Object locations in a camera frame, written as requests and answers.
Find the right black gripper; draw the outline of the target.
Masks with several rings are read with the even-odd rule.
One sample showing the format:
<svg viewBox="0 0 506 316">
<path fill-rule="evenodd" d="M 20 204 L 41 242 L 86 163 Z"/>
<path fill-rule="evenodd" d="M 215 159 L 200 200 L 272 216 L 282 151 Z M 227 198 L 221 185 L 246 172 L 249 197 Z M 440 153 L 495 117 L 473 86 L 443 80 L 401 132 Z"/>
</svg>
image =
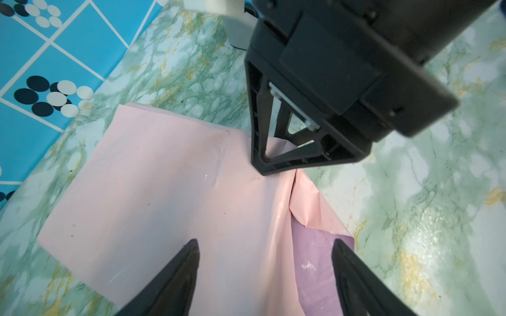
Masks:
<svg viewBox="0 0 506 316">
<path fill-rule="evenodd" d="M 411 137 L 459 104 L 426 64 L 491 1 L 254 1 L 251 96 L 278 88 L 319 128 Z"/>
</svg>

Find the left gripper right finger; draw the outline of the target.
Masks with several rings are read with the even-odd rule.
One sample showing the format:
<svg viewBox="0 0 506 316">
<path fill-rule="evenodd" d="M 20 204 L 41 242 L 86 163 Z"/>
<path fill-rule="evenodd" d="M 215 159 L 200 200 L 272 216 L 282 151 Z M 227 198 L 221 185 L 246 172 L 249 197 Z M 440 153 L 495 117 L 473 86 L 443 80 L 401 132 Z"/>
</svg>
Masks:
<svg viewBox="0 0 506 316">
<path fill-rule="evenodd" d="M 340 239 L 333 245 L 332 264 L 344 315 L 416 315 Z"/>
</svg>

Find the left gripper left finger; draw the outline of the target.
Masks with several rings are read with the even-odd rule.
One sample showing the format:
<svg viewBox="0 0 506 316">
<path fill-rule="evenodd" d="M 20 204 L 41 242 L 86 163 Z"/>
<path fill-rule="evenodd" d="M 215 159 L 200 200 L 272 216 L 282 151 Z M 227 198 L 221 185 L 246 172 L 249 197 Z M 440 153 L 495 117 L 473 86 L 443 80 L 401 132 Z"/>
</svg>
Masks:
<svg viewBox="0 0 506 316">
<path fill-rule="evenodd" d="M 200 250 L 190 240 L 118 315 L 188 315 L 196 288 Z"/>
</svg>

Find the purple wrapping paper sheet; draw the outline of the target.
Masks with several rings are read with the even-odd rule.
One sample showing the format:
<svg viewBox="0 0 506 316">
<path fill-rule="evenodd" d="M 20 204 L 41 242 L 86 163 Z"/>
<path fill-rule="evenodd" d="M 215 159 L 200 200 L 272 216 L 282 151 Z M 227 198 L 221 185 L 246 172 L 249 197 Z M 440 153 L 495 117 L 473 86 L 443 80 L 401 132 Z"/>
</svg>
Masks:
<svg viewBox="0 0 506 316">
<path fill-rule="evenodd" d="M 353 237 L 303 171 L 262 176 L 250 141 L 120 105 L 38 243 L 121 307 L 196 239 L 191 315 L 341 315 L 332 247 Z"/>
</svg>

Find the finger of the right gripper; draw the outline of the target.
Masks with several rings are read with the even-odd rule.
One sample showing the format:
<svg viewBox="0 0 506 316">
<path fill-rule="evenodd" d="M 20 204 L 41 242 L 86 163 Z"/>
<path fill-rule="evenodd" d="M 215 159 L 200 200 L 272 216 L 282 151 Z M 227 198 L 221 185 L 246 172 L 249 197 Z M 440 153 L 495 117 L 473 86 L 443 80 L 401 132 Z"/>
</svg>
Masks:
<svg viewBox="0 0 506 316">
<path fill-rule="evenodd" d="M 327 116 L 262 61 L 245 63 L 252 121 L 251 163 L 261 175 L 356 163 L 372 141 L 350 123 Z"/>
</svg>

